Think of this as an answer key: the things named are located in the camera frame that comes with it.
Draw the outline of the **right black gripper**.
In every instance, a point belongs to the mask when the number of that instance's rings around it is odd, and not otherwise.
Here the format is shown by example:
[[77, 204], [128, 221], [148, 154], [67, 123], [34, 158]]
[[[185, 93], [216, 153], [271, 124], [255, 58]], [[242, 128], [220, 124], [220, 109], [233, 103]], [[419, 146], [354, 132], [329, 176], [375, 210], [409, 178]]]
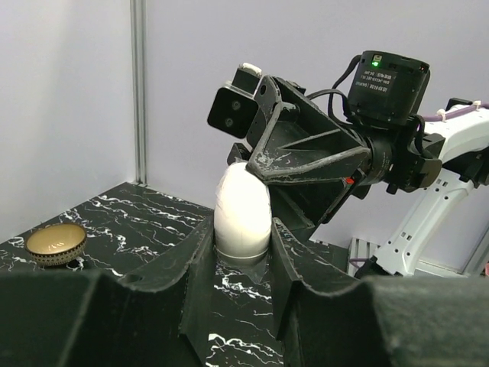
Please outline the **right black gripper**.
[[228, 163], [245, 161], [268, 184], [272, 217], [300, 241], [331, 221], [373, 170], [372, 144], [358, 128], [341, 125], [294, 83], [263, 76], [251, 94], [257, 111]]

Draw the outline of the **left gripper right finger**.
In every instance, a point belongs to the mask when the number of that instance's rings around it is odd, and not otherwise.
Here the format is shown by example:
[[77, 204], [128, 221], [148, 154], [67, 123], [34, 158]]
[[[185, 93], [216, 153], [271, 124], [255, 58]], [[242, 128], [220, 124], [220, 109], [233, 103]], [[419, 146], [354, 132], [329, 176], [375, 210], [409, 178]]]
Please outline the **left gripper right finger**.
[[274, 219], [274, 335], [288, 366], [486, 366], [485, 278], [355, 279]]

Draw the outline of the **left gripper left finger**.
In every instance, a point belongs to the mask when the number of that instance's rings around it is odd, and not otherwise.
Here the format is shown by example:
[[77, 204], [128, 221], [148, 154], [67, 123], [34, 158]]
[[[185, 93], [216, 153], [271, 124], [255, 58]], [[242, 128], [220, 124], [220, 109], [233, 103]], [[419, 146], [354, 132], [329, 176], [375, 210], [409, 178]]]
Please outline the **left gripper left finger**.
[[1, 274], [3, 366], [203, 366], [214, 229], [116, 279], [103, 271]]

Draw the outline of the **white earbud charging case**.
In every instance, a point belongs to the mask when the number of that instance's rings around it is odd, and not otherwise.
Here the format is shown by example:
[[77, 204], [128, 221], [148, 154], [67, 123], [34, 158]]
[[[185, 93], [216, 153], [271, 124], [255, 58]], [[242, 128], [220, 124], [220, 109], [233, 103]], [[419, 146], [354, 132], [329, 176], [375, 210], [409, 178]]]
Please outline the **white earbud charging case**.
[[230, 262], [253, 263], [269, 246], [272, 212], [270, 192], [251, 174], [245, 161], [225, 170], [215, 192], [215, 247]]

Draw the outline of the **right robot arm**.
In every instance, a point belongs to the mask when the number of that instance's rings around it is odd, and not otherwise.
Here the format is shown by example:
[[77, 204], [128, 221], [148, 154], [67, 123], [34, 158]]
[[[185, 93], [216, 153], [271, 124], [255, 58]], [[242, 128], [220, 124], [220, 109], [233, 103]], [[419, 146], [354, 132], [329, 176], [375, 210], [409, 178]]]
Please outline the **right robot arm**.
[[318, 93], [242, 64], [219, 93], [222, 122], [248, 141], [237, 156], [270, 189], [273, 215], [301, 239], [376, 183], [392, 194], [425, 190], [398, 233], [356, 273], [406, 276], [459, 190], [488, 182], [488, 107], [451, 99], [438, 115], [419, 115], [429, 65], [397, 54], [366, 50], [344, 75], [352, 84], [338, 119], [315, 104]]

